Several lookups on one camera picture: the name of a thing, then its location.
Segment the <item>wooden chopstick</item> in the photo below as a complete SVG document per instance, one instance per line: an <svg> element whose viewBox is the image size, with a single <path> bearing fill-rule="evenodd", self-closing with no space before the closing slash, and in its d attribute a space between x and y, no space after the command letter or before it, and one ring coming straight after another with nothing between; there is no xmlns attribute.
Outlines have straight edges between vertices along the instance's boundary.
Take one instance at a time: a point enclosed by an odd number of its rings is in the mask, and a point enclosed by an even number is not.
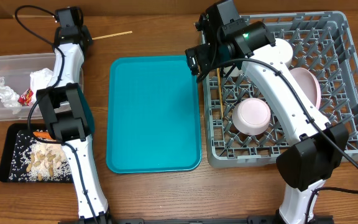
<svg viewBox="0 0 358 224"><path fill-rule="evenodd" d="M220 104L220 112L221 118L224 118L224 110L223 110L223 99L222 99L222 88L221 88L221 72L220 68L216 69L216 75L218 79L218 96L219 96L219 104Z"/></svg>
<svg viewBox="0 0 358 224"><path fill-rule="evenodd" d="M126 31L126 32L119 32L119 33L115 33L115 34L109 34L109 35L102 35L99 37L93 37L92 40L101 40L101 39L107 39L107 38L111 38L111 37L117 37L117 36L121 36L121 35L127 35L127 34L132 34L133 31Z"/></svg>

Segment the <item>white napkin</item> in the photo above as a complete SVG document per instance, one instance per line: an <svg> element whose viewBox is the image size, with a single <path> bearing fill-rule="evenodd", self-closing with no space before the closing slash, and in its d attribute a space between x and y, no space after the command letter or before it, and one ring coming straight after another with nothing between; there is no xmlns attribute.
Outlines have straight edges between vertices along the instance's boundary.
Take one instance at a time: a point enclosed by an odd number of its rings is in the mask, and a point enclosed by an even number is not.
<svg viewBox="0 0 358 224"><path fill-rule="evenodd" d="M36 102L37 90L46 88L52 77L53 72L48 68L43 68L30 73L30 90L33 92L31 102Z"/></svg>

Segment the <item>cream bowl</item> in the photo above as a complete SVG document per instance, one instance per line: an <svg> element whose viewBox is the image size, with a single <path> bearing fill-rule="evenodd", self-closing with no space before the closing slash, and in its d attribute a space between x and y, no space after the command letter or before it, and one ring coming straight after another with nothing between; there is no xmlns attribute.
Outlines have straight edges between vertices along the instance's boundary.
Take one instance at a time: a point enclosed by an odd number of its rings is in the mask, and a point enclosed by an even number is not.
<svg viewBox="0 0 358 224"><path fill-rule="evenodd" d="M289 68L293 58L293 48L291 44L284 39L276 38L273 50L279 59Z"/></svg>

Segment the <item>small pink bowl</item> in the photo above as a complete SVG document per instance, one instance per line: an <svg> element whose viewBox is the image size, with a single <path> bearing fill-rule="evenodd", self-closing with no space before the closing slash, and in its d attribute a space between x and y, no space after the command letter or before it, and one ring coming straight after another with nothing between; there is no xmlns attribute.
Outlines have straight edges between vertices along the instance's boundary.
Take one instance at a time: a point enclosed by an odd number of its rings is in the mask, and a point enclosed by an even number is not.
<svg viewBox="0 0 358 224"><path fill-rule="evenodd" d="M258 98L248 98L235 106L232 122L243 134L255 136L267 130L271 119L269 106Z"/></svg>

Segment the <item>clear plastic waste bin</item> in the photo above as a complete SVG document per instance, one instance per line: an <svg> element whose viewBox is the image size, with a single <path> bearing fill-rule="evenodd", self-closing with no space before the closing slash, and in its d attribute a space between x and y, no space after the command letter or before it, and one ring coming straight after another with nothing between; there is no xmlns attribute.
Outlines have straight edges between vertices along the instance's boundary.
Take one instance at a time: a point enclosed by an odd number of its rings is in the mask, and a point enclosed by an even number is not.
<svg viewBox="0 0 358 224"><path fill-rule="evenodd" d="M0 78L4 84L21 95L30 88L30 74L43 68L54 69L55 54L22 54L0 56ZM5 107L0 99L0 121L25 121L30 106Z"/></svg>

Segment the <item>red snack wrapper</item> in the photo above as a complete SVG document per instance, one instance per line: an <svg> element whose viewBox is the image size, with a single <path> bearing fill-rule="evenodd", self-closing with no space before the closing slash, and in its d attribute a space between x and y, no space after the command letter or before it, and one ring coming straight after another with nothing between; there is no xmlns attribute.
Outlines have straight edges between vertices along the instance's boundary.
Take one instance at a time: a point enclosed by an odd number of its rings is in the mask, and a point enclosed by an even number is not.
<svg viewBox="0 0 358 224"><path fill-rule="evenodd" d="M32 97L34 92L29 88L18 98L17 102L22 106L29 106L32 104Z"/></svg>

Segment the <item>foil wrapper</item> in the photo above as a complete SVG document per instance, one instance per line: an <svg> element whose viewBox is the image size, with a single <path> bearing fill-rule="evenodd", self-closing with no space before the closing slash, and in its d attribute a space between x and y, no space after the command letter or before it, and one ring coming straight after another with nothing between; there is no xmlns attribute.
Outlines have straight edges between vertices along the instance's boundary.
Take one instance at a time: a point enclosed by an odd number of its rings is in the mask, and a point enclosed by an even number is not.
<svg viewBox="0 0 358 224"><path fill-rule="evenodd" d="M9 86L5 85L4 77L0 77L0 100L4 107L20 107L19 95Z"/></svg>

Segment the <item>pink plate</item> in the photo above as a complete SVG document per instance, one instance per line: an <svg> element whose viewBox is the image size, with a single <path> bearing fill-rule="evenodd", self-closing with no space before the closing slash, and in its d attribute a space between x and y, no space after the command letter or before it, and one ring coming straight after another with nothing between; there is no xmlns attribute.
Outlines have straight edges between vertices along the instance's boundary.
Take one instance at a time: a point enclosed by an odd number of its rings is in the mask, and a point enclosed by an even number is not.
<svg viewBox="0 0 358 224"><path fill-rule="evenodd" d="M316 77L309 70L302 67L293 68L290 70L290 73L307 98L319 109L321 104L321 89Z"/></svg>

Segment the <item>orange carrot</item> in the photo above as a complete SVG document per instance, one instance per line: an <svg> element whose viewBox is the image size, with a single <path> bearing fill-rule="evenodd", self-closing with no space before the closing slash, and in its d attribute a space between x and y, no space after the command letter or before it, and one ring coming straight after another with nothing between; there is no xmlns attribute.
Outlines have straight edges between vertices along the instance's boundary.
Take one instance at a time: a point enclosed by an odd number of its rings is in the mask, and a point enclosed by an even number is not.
<svg viewBox="0 0 358 224"><path fill-rule="evenodd" d="M48 132L33 132L33 135L37 138L52 139Z"/></svg>

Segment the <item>rice and peanut scraps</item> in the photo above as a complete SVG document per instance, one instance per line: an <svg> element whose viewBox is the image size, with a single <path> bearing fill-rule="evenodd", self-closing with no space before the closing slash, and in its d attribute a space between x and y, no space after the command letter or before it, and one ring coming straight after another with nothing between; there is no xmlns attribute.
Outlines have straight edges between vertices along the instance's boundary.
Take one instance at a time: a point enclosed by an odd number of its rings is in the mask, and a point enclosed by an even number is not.
<svg viewBox="0 0 358 224"><path fill-rule="evenodd" d="M39 142L28 130L16 134L7 180L71 183L71 169L62 146Z"/></svg>

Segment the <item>cream plastic cup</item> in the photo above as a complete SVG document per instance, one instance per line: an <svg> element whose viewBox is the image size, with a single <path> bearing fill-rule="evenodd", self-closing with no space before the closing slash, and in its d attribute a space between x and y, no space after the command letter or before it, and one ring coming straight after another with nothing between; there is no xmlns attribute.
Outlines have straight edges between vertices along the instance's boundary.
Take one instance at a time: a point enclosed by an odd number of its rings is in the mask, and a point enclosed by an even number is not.
<svg viewBox="0 0 358 224"><path fill-rule="evenodd" d="M226 67L224 68L224 73L227 74L232 67ZM229 74L230 77L238 77L240 74L243 74L242 70L239 70L237 67L234 67L234 69Z"/></svg>

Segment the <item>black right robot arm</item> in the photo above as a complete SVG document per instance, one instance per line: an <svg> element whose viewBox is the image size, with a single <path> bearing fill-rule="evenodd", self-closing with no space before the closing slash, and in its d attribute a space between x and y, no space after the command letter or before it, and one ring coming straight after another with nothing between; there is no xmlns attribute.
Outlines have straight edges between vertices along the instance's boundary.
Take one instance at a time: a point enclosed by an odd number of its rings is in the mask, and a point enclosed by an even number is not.
<svg viewBox="0 0 358 224"><path fill-rule="evenodd" d="M236 66L267 100L283 129L289 148L276 160L286 182L285 197L268 223L332 223L313 213L317 195L343 159L349 133L331 124L305 93L279 52L279 42L263 22L247 24L232 1L219 1L195 24L205 43L186 50L187 63L198 81L217 68Z"/></svg>

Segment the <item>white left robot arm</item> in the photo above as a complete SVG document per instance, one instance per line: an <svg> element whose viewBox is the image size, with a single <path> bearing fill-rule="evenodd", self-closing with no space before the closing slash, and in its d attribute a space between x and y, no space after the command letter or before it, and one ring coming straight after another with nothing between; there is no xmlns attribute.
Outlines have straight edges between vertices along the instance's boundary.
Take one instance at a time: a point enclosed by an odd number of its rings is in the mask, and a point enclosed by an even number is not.
<svg viewBox="0 0 358 224"><path fill-rule="evenodd" d="M57 9L51 15L60 24L50 43L55 67L48 86L36 92L33 108L40 109L51 144L60 145L67 158L78 200L78 223L112 223L93 158L94 119L78 84L93 40L80 7Z"/></svg>

